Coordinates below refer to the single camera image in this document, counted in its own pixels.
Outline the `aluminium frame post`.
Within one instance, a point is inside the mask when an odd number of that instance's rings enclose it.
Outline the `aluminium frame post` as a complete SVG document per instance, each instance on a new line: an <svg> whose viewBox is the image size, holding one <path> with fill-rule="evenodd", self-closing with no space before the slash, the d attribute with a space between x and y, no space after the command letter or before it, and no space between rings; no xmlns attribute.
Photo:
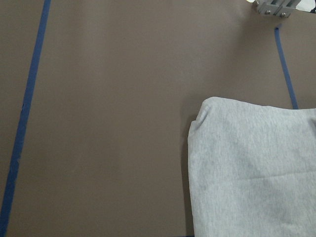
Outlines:
<svg viewBox="0 0 316 237"><path fill-rule="evenodd" d="M254 0L253 7L261 15L287 18L301 0Z"/></svg>

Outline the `white cartoon print t-shirt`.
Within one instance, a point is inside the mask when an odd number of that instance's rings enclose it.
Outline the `white cartoon print t-shirt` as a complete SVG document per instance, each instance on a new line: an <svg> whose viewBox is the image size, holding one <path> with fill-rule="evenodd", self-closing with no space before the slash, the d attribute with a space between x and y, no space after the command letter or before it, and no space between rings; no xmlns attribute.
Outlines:
<svg viewBox="0 0 316 237"><path fill-rule="evenodd" d="M316 234L316 111L206 99L188 134L197 237Z"/></svg>

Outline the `blue floor tape strip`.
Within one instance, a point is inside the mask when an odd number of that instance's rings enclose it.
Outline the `blue floor tape strip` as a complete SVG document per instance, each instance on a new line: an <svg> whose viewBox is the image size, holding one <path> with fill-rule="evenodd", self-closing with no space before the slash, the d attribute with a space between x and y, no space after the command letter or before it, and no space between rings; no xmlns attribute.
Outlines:
<svg viewBox="0 0 316 237"><path fill-rule="evenodd" d="M20 158L24 147L27 123L30 115L34 89L36 85L37 73L40 63L41 51L44 42L44 36L49 16L51 1L44 0L41 11L37 37L32 54L27 83L25 87L23 103L19 115L18 126L15 134L8 175L6 179L1 210L0 210L0 235L6 236L9 224L9 218L14 200L16 180L19 172Z"/></svg>
<svg viewBox="0 0 316 237"><path fill-rule="evenodd" d="M275 41L276 41L277 52L278 52L279 60L281 63L282 72L283 72L285 83L287 86L287 90L288 90L289 98L291 101L292 109L298 110L299 109L298 102L296 99L295 91L294 91L292 81L291 81L291 76L289 73L289 69L287 66L286 58L285 58L282 43L281 43L280 29L281 29L281 24L277 25L274 29L274 36L275 36Z"/></svg>

